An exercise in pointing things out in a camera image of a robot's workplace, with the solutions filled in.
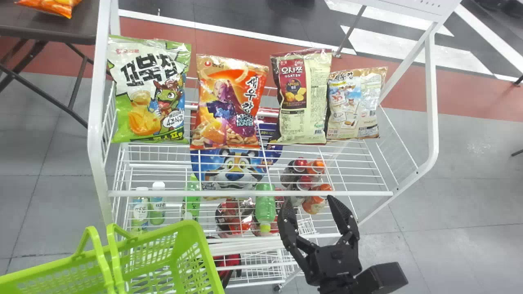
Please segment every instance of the chip bag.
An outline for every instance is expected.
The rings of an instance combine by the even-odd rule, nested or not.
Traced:
[[[196,55],[199,102],[190,148],[258,148],[255,117],[267,80],[267,66]]]
[[[118,130],[113,142],[184,138],[191,45],[111,36],[107,64],[116,81]]]
[[[332,51],[311,48],[270,56],[280,113],[271,142],[325,144],[327,80]]]
[[[15,2],[15,4],[71,18],[73,7],[81,1],[82,0],[20,0]]]
[[[333,72],[328,80],[327,139],[377,138],[376,108],[387,67]]]

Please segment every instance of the green shopping basket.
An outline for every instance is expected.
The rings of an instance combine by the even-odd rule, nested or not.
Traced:
[[[123,237],[117,242],[115,233]],[[184,220],[141,235],[107,226],[118,294],[225,294],[200,224]]]
[[[93,250],[84,251],[87,241]],[[6,294],[114,294],[114,281],[95,227],[87,227],[76,252],[36,267],[0,276],[0,293]]]

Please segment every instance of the snack bag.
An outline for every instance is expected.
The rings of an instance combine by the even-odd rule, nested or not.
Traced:
[[[278,134],[271,142],[325,144],[327,79],[332,51],[311,48],[270,56],[278,87]]]
[[[113,142],[184,138],[191,45],[111,36],[107,64],[116,81],[118,130]]]
[[[191,150],[258,148],[255,117],[267,80],[267,66],[196,55],[199,102]]]
[[[71,18],[73,7],[82,0],[20,0],[15,4],[31,7],[45,13]]]
[[[328,80],[327,139],[379,137],[376,108],[387,67],[333,72]]]
[[[198,179],[201,177],[202,190],[253,190],[267,174],[266,166],[274,164],[280,155],[281,149],[192,150],[192,171]]]

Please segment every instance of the nutrition label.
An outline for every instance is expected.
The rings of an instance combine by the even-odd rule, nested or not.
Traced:
[[[287,134],[303,132],[305,110],[282,110],[280,115],[281,127]]]

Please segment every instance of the dark table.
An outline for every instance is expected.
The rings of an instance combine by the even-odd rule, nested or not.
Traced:
[[[83,77],[85,65],[87,62],[92,64],[93,61],[81,53],[73,44],[95,44],[98,6],[99,0],[83,0],[73,8],[73,17],[67,19],[62,16],[50,15],[35,9],[15,5],[14,0],[0,0],[0,36],[20,38],[13,48],[0,59],[0,73],[4,72],[7,74],[0,81],[0,92],[13,80],[17,80],[44,99],[64,110],[87,128],[87,122],[73,111],[73,105]],[[12,58],[29,39],[35,40],[29,52],[17,65],[12,69],[8,69],[6,62]],[[19,75],[42,51],[48,42],[64,43],[83,59],[68,105],[59,102]]]

